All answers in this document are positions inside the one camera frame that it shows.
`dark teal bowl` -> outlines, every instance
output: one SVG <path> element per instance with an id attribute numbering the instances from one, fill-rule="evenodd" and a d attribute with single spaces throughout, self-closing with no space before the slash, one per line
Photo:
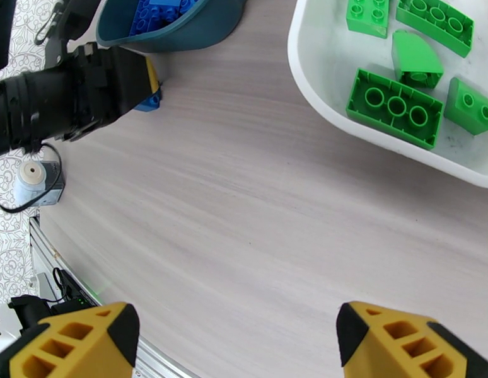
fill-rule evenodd
<path id="1" fill-rule="evenodd" d="M 129 37 L 139 0 L 107 0 L 97 25 L 97 42 L 144 53 L 196 50 L 224 40 L 239 23 L 246 0 L 199 0 L 172 24 Z"/>

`patterned wallpaper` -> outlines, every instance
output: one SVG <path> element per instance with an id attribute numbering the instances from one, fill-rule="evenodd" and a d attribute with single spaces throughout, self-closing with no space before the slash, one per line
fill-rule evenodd
<path id="1" fill-rule="evenodd" d="M 37 71 L 44 66 L 44 48 L 33 44 L 34 36 L 46 22 L 56 0 L 17 0 L 9 63 L 0 71 L 0 79 L 23 71 Z M 16 206 L 13 199 L 13 180 L 16 170 L 24 159 L 40 159 L 41 155 L 24 156 L 13 151 L 0 157 L 0 202 Z M 34 276 L 28 218 L 36 215 L 36 209 L 10 215 L 0 210 L 0 303 L 10 297 L 34 293 L 29 286 Z"/>

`white plastic tray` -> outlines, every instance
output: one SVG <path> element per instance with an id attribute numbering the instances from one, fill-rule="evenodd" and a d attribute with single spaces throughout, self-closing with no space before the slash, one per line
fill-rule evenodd
<path id="1" fill-rule="evenodd" d="M 488 95 L 488 0 L 444 1 L 475 20 L 473 48 L 463 59 L 420 34 L 437 51 L 445 69 L 429 94 L 446 101 L 451 78 L 460 76 Z M 298 0 L 288 40 L 293 77 L 312 107 L 348 134 L 488 188 L 488 132 L 474 137 L 444 119 L 437 146 L 429 152 L 347 118 L 346 104 L 358 67 L 395 79 L 393 32 L 414 31 L 396 21 L 397 3 L 391 0 L 390 28 L 384 40 L 347 29 L 347 0 Z"/>

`blue lego brick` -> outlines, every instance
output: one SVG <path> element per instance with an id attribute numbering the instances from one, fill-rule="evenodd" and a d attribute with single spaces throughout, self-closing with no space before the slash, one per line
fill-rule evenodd
<path id="1" fill-rule="evenodd" d="M 149 0 L 150 4 L 158 5 L 158 6 L 169 6 L 169 7 L 177 7 L 181 4 L 181 0 Z"/>
<path id="2" fill-rule="evenodd" d="M 153 4 L 152 0 L 139 0 L 129 36 L 156 31 L 172 23 L 179 18 L 179 8 L 179 4 L 169 6 Z"/>
<path id="3" fill-rule="evenodd" d="M 134 109 L 141 112 L 155 111 L 160 108 L 161 98 L 161 88 L 159 87 L 157 92 L 153 93 L 149 98 L 144 100 L 141 104 L 137 105 Z"/>
<path id="4" fill-rule="evenodd" d="M 179 13 L 181 15 L 187 13 L 198 1 L 199 0 L 181 0 L 181 7 L 179 9 Z"/>

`black cable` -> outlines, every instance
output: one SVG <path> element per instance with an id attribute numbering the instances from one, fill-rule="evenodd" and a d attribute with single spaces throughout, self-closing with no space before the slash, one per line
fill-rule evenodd
<path id="1" fill-rule="evenodd" d="M 43 193 L 41 193 L 39 196 L 33 198 L 32 200 L 30 200 L 29 202 L 23 204 L 23 205 L 20 205 L 19 207 L 17 208 L 6 208 L 4 206 L 2 206 L 0 204 L 0 208 L 5 211 L 6 213 L 10 213 L 10 214 L 16 214 L 16 213 L 20 213 L 20 212 L 23 212 L 25 209 L 28 209 L 30 208 L 32 205 L 34 205 L 36 202 L 38 202 L 41 198 L 43 198 L 44 196 L 46 196 L 49 192 L 51 192 L 51 190 L 55 187 L 55 185 L 59 182 L 59 179 L 62 175 L 62 157 L 60 156 L 60 153 L 59 151 L 52 145 L 52 144 L 49 144 L 47 142 L 41 144 L 41 148 L 43 147 L 48 147 L 50 148 L 52 151 L 55 152 L 55 154 L 57 155 L 58 157 L 58 160 L 59 160 L 59 164 L 60 164 L 60 167 L 59 167 L 59 171 L 57 173 L 57 178 L 55 179 L 55 181 L 53 181 L 53 183 L 48 187 L 48 189 L 46 189 L 46 191 L 44 191 Z"/>
<path id="2" fill-rule="evenodd" d="M 60 289 L 60 292 L 63 293 L 64 287 L 62 285 L 62 271 L 60 270 L 60 268 L 53 268 L 52 275 L 53 275 L 53 279 L 55 281 L 55 284 L 57 284 L 58 288 Z M 66 291 L 63 293 L 62 297 L 60 297 L 57 300 L 51 301 L 49 299 L 44 298 L 43 301 L 49 302 L 51 304 L 56 304 L 56 303 L 60 302 L 61 300 L 67 298 L 67 293 L 68 293 L 68 289 L 66 289 Z"/>
<path id="3" fill-rule="evenodd" d="M 66 2 L 64 0 L 57 0 L 55 3 L 55 6 L 53 7 L 53 10 L 51 11 L 51 15 L 46 21 L 46 23 L 43 24 L 43 26 L 39 29 L 39 31 L 36 33 L 35 38 L 34 38 L 34 44 L 35 45 L 41 45 L 43 44 L 46 39 L 50 37 L 50 34 L 55 30 L 55 27 L 57 26 L 59 22 L 59 17 L 65 9 Z M 46 26 L 50 23 L 50 27 L 48 28 L 48 31 L 46 32 L 46 35 L 42 39 L 39 39 L 39 35 L 46 29 Z"/>

